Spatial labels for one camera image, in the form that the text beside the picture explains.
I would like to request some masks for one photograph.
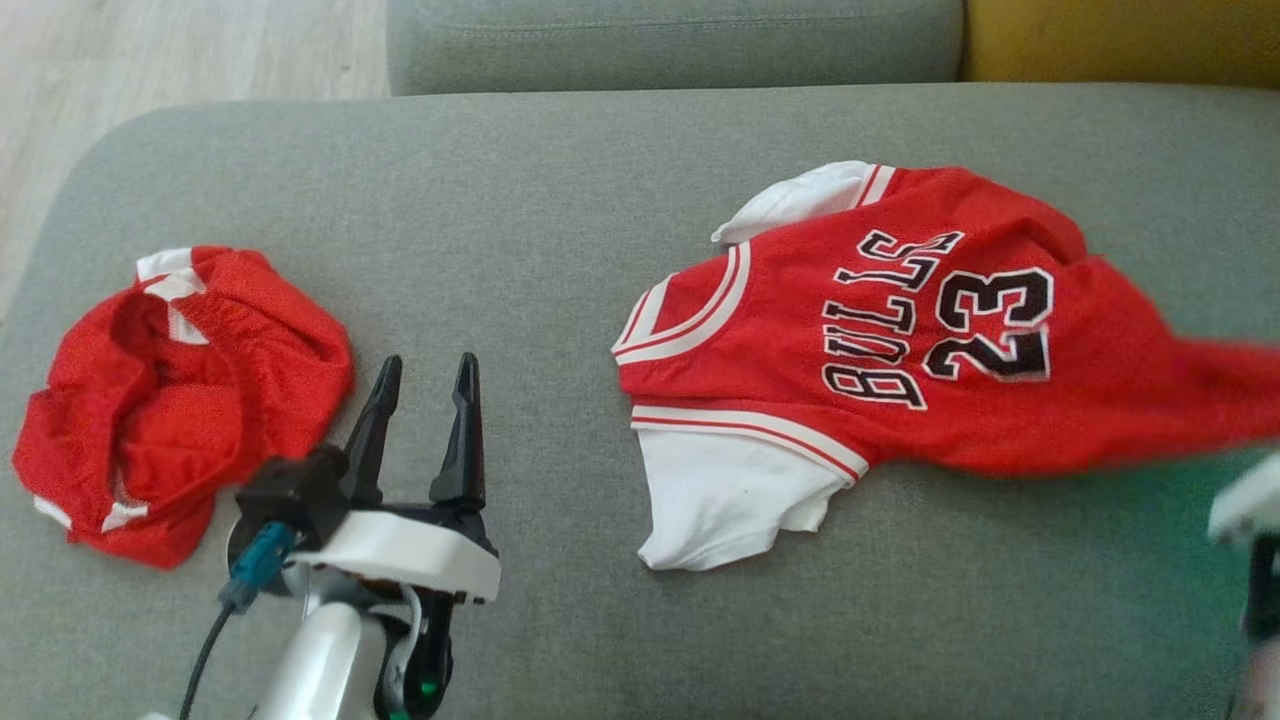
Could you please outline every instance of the basketball jersey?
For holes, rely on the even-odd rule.
[[[1039,475],[1280,436],[1280,351],[1174,337],[1069,218],[964,169],[828,165],[717,238],[613,347],[653,568],[815,530],[886,460]]]

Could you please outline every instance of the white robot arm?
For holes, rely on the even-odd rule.
[[[303,600],[302,626],[255,720],[430,717],[453,671],[454,606],[498,596],[502,568],[480,518],[479,364],[466,354],[458,368],[457,414],[430,503],[384,503],[378,488],[399,378],[401,359],[388,357],[344,450],[321,446],[303,460],[273,460],[236,495],[241,519],[228,541],[233,583],[246,577],[246,566],[248,575],[265,566],[261,589]],[[271,533],[283,542],[264,551],[262,538]],[[256,594],[257,584],[250,584],[247,594],[237,594],[243,583],[229,594],[224,588],[224,601],[236,602],[227,603],[205,643],[179,720],[191,711],[221,623],[232,606],[243,612]],[[408,621],[397,607],[407,610]]]
[[[1208,536],[1251,552],[1242,620],[1249,660],[1228,717],[1280,720],[1280,452],[1217,493]]]

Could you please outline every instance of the sofa cushion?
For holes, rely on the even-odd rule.
[[[960,0],[392,0],[392,92],[955,79]]]
[[[984,85],[156,113],[55,202],[0,327],[0,451],[59,336],[133,259],[252,246],[347,324],[357,392],[404,356],[390,500],[425,497],[458,355],[480,357],[503,579],[454,616],[442,717],[1217,716],[1245,560],[1204,521],[1252,454],[1018,484],[892,464],[817,536],[655,574],[635,556],[649,506],[608,348],[756,191],[847,158],[968,165],[1076,218],[1179,332],[1280,341],[1277,113],[1267,91]],[[224,496],[193,559],[157,573],[65,546],[0,468],[6,716],[172,712],[234,518]],[[248,714],[298,611],[268,598],[228,625],[197,716]]]

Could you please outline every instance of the white fabric trim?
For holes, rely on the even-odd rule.
[[[169,340],[187,345],[209,345],[209,338],[173,305],[169,306]]]
[[[643,343],[644,345],[649,345],[649,343],[653,343],[653,342],[668,340],[668,338],[675,337],[677,334],[682,334],[686,331],[689,331],[690,328],[692,328],[694,325],[696,325],[698,323],[701,323],[703,320],[705,320],[707,316],[710,314],[710,311],[713,309],[716,309],[717,304],[724,296],[724,293],[727,293],[730,291],[730,288],[732,287],[733,279],[737,277],[737,269],[740,266],[741,266],[741,254],[737,252],[736,247],[731,249],[730,252],[728,252],[728,261],[724,264],[724,277],[721,278],[721,283],[716,287],[716,292],[712,293],[710,299],[707,300],[707,304],[703,305],[703,307],[698,313],[695,313],[692,318],[689,318],[687,320],[685,320],[684,323],[680,323],[678,325],[675,325],[672,328],[668,328],[666,331],[655,333],[652,337],[645,338],[643,341]],[[652,292],[653,291],[650,290],[645,295],[650,295]],[[636,345],[641,345],[641,343],[640,342],[625,342],[621,346],[618,346],[617,352],[627,352],[630,348],[635,347]]]
[[[138,282],[147,282],[151,278],[159,278],[160,275],[168,275],[178,270],[191,269],[191,249],[189,247],[174,247],[172,250],[161,250],[155,255],[147,255],[146,258],[140,258],[134,263],[138,273]]]
[[[773,228],[856,208],[876,168],[884,165],[846,160],[776,182],[748,200],[741,210],[717,228],[712,242],[739,245]]]
[[[863,197],[860,208],[879,202],[881,197],[884,197],[884,190],[888,187],[888,181],[892,178],[893,168],[888,165],[877,165],[877,170],[872,176],[870,187],[867,191],[867,196]]]
[[[730,249],[724,278],[707,305],[696,315],[669,331],[655,333],[643,342],[627,342],[614,348],[618,365],[672,357],[707,342],[724,327],[739,302],[742,301],[750,265],[751,246],[749,243]]]
[[[613,342],[613,348],[612,348],[613,352],[617,352],[623,343],[631,340],[631,333],[635,332],[636,320],[639,320],[640,316],[640,309],[644,307],[644,304],[649,301],[650,292],[653,292],[652,287],[644,291],[644,293],[640,296],[640,300],[636,300],[636,304],[631,307],[631,314],[627,315],[627,324],[622,325],[622,334],[620,334],[618,340]]]
[[[658,324],[658,314],[662,311],[662,301],[667,299],[667,284],[671,282],[671,275],[667,279],[655,284],[652,291],[649,291],[649,301],[640,310],[640,316],[636,318],[636,327],[631,334],[631,342],[641,342],[648,340],[653,334],[653,327]]]
[[[124,505],[123,502],[111,503],[111,511],[102,519],[102,530],[109,532],[116,528],[123,528],[132,520],[147,516],[146,505]]]
[[[867,473],[867,460],[835,438],[763,413],[736,410],[689,410],[636,405],[631,409],[631,427],[636,429],[689,430],[716,434],[740,434],[785,446],[809,460],[840,473],[851,484]]]
[[[187,268],[169,273],[164,279],[151,283],[142,292],[154,295],[165,302],[173,302],[188,295],[204,295],[206,290],[205,281],[200,279],[196,270]]]
[[[191,259],[191,251],[187,251],[187,259]],[[165,263],[173,263],[174,260],[164,259]],[[147,286],[142,292],[147,295],[154,295],[163,299],[165,302],[173,302],[179,297],[187,297],[188,295],[204,295],[207,287],[205,281],[200,279],[196,270],[192,268],[175,269],[169,272],[164,279],[156,281]],[[178,342],[184,342],[187,345],[209,345],[209,338],[205,337],[200,328],[193,325],[177,307],[169,305],[169,340],[175,340]]]
[[[54,520],[58,520],[59,525],[67,528],[68,530],[72,529],[72,516],[68,515],[65,510],[54,505],[51,501],[40,497],[38,495],[35,496],[35,503],[36,512],[49,515]]]

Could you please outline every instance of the red basketball jersey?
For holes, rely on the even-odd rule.
[[[1280,352],[1174,337],[1070,219],[957,168],[877,167],[851,209],[667,278],[613,352],[635,428],[765,439],[847,478],[1280,437]]]

